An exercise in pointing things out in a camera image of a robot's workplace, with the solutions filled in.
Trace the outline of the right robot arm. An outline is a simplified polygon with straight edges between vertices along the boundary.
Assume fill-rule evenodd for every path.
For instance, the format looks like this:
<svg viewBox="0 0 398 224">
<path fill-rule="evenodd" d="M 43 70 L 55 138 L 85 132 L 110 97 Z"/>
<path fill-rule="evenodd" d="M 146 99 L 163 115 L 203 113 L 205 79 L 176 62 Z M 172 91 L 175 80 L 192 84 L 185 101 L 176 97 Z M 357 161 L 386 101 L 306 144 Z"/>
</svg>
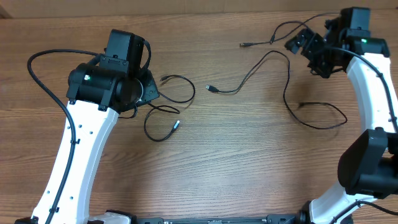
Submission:
<svg viewBox="0 0 398 224">
<path fill-rule="evenodd" d="M 366 7 L 343 9 L 325 22 L 325 35 L 304 27 L 285 43 L 308 59 L 314 75 L 346 72 L 363 131 L 340 157 L 337 182 L 307 202 L 294 223 L 351 223 L 355 210 L 397 193 L 397 95 L 389 48 L 371 37 L 370 13 Z"/>
</svg>

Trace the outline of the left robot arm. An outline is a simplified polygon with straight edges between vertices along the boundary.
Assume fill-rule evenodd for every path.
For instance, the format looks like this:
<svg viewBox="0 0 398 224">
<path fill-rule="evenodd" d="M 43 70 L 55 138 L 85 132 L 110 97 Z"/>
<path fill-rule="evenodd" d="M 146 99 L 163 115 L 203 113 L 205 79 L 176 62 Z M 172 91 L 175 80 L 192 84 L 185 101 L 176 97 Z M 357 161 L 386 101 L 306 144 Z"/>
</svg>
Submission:
<svg viewBox="0 0 398 224">
<path fill-rule="evenodd" d="M 134 215 L 107 210 L 90 215 L 98 164 L 122 112 L 159 97 L 149 63 L 142 63 L 144 38 L 113 29 L 102 54 L 93 54 L 68 77 L 67 104 L 54 100 L 67 119 L 45 192 L 32 215 L 16 223 L 136 223 Z"/>
</svg>

